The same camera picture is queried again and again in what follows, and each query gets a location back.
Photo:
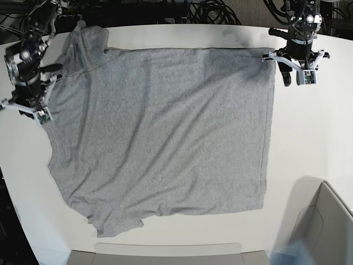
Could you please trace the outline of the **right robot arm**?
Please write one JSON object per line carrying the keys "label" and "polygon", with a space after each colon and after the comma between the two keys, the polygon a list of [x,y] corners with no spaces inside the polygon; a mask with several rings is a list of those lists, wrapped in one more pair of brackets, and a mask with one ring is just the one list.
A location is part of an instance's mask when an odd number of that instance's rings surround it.
{"label": "right robot arm", "polygon": [[27,28],[21,41],[6,48],[4,61],[9,79],[15,90],[11,99],[1,101],[1,109],[14,108],[32,116],[46,115],[45,109],[57,77],[42,81],[44,73],[62,68],[60,63],[41,66],[47,48],[55,35],[55,20],[62,14],[60,1],[42,1],[27,16]]}

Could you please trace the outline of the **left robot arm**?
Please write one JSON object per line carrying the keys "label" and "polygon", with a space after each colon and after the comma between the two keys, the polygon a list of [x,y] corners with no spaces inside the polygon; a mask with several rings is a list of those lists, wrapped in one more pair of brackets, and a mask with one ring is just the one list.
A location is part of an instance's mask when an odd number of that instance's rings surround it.
{"label": "left robot arm", "polygon": [[286,46],[263,55],[263,60],[277,62],[286,87],[291,84],[292,71],[296,71],[297,85],[316,84],[319,62],[330,57],[324,50],[312,51],[323,20],[318,1],[283,1],[280,9],[273,1],[264,3],[276,21],[288,29],[269,29],[269,35],[286,40]]}

